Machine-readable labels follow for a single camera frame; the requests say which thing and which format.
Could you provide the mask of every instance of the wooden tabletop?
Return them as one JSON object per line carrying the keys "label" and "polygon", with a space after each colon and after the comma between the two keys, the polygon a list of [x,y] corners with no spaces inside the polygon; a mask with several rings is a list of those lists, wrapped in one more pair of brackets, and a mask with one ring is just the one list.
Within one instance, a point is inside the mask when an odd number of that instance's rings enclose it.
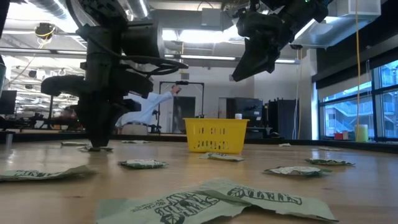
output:
{"label": "wooden tabletop", "polygon": [[[200,185],[214,177],[227,177],[240,184],[326,202],[340,223],[397,223],[398,156],[366,151],[319,151],[314,146],[278,147],[245,145],[245,161],[199,159],[186,143],[152,142],[121,144],[111,141],[113,153],[77,151],[60,142],[0,145],[0,171],[37,169],[62,171],[88,164],[99,171],[84,179],[45,182],[0,183],[0,223],[71,224],[94,223],[98,200],[162,195]],[[322,178],[281,177],[263,174],[277,166],[308,166],[306,158],[344,159],[355,167],[327,167]],[[164,169],[127,170],[117,161],[157,159],[168,162]],[[210,223],[324,223],[318,220],[276,215],[259,208],[245,209],[235,218],[217,218]]]}

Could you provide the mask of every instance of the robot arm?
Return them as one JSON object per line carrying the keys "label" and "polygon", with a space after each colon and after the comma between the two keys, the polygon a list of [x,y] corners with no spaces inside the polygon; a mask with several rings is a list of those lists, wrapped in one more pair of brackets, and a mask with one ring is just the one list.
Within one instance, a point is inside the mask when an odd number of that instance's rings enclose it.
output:
{"label": "robot arm", "polygon": [[271,10],[282,6],[278,14],[256,12],[259,0],[252,0],[249,10],[240,9],[236,17],[238,34],[245,39],[245,52],[236,67],[233,78],[240,81],[257,73],[272,73],[280,50],[312,19],[321,22],[328,15],[333,0],[261,0]]}

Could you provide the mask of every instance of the computer screen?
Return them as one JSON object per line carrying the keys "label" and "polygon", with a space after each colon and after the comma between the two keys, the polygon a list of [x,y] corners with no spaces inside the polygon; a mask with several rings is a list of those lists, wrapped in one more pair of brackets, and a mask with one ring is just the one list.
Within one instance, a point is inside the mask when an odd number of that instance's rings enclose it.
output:
{"label": "computer screen", "polygon": [[3,90],[0,97],[0,114],[14,114],[17,91]]}

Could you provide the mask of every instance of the yellow basket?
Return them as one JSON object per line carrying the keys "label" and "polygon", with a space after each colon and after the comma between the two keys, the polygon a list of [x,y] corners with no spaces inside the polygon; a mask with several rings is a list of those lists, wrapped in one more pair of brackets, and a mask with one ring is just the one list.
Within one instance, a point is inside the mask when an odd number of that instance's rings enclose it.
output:
{"label": "yellow basket", "polygon": [[184,118],[191,152],[241,153],[247,119]]}

